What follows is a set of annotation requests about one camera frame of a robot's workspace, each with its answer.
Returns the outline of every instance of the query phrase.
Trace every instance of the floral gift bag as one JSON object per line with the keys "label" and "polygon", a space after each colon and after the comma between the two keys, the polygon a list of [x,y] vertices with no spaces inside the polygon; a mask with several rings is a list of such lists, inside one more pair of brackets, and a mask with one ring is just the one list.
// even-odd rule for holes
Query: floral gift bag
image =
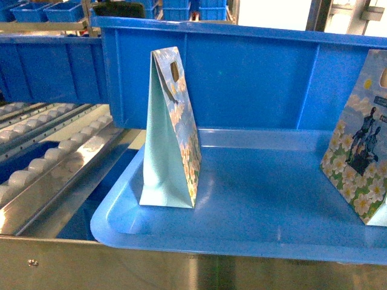
{"label": "floral gift bag", "polygon": [[387,51],[370,50],[321,162],[367,225],[387,226]]}
{"label": "floral gift bag", "polygon": [[201,154],[177,47],[151,53],[140,205],[193,208]]}

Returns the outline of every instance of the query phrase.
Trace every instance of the blue storage bin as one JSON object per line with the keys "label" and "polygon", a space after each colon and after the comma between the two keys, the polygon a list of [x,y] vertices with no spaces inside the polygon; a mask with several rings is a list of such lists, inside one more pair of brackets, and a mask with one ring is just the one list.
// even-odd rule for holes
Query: blue storage bin
{"label": "blue storage bin", "polygon": [[155,19],[158,15],[158,5],[154,6],[151,9],[145,9],[145,18]]}
{"label": "blue storage bin", "polygon": [[16,4],[18,0],[2,0],[0,1],[0,8],[8,7],[13,4]]}
{"label": "blue storage bin", "polygon": [[188,8],[164,8],[164,20],[169,21],[186,21],[189,20],[189,9]]}
{"label": "blue storage bin", "polygon": [[200,7],[202,8],[225,8],[227,0],[200,0]]}
{"label": "blue storage bin", "polygon": [[163,8],[187,8],[190,0],[163,0]]}
{"label": "blue storage bin", "polygon": [[199,127],[333,130],[369,49],[387,38],[93,17],[116,125],[146,127],[152,50],[179,48]]}
{"label": "blue storage bin", "polygon": [[8,6],[5,6],[3,8],[0,8],[0,22],[11,22],[15,21],[15,16],[13,15],[11,9],[24,4],[24,2],[17,2],[14,4],[10,4]]}
{"label": "blue storage bin", "polygon": [[101,38],[0,36],[0,91],[8,102],[108,103]]}
{"label": "blue storage bin", "polygon": [[199,7],[200,20],[226,20],[226,8]]}
{"label": "blue storage bin", "polygon": [[51,5],[51,3],[27,3],[11,11],[18,22],[46,22],[48,19],[43,9]]}
{"label": "blue storage bin", "polygon": [[191,0],[191,11],[199,11],[199,0]]}
{"label": "blue storage bin", "polygon": [[55,4],[44,12],[51,22],[78,22],[85,17],[82,5],[72,2]]}
{"label": "blue storage bin", "polygon": [[145,9],[153,9],[158,4],[158,0],[126,0],[125,2],[141,3]]}

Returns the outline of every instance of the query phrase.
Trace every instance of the blue plastic tray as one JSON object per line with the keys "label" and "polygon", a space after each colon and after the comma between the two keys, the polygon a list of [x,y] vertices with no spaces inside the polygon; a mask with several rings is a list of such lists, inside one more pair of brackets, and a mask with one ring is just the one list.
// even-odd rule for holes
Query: blue plastic tray
{"label": "blue plastic tray", "polygon": [[43,9],[52,5],[52,3],[27,3],[11,11],[18,22],[46,22],[48,19]]}
{"label": "blue plastic tray", "polygon": [[82,5],[73,2],[57,3],[44,12],[51,22],[78,22],[85,17]]}
{"label": "blue plastic tray", "polygon": [[199,7],[200,20],[226,20],[226,8]]}
{"label": "blue plastic tray", "polygon": [[201,130],[195,209],[139,206],[143,149],[91,220],[108,246],[387,265],[387,228],[362,223],[319,170],[331,132]]}

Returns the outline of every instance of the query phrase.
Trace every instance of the roller conveyor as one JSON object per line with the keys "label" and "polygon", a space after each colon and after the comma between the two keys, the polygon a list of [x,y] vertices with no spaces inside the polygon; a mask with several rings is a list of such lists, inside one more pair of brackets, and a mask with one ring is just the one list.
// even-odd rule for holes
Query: roller conveyor
{"label": "roller conveyor", "polygon": [[[0,234],[54,238],[140,131],[117,129],[107,105],[23,109],[0,129],[1,161],[15,168],[0,184]],[[55,146],[30,155],[20,168],[18,158],[47,142]]]}

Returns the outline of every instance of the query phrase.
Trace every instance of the printed figure illustration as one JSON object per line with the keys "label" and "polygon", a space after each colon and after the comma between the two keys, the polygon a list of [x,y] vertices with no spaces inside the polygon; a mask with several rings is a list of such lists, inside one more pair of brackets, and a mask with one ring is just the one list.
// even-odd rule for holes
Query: printed figure illustration
{"label": "printed figure illustration", "polygon": [[320,165],[365,224],[386,198],[386,68],[387,51],[370,50]]}
{"label": "printed figure illustration", "polygon": [[375,119],[374,119],[375,110],[376,110],[376,107],[373,107],[371,109],[370,115],[364,118],[363,126],[360,128],[359,131],[356,132],[355,136],[353,136],[353,143],[351,145],[350,155],[348,156],[348,159],[345,160],[346,162],[351,161],[353,149],[355,148],[355,146],[360,147],[364,143],[367,132],[370,129],[372,130],[372,125],[375,122]]}

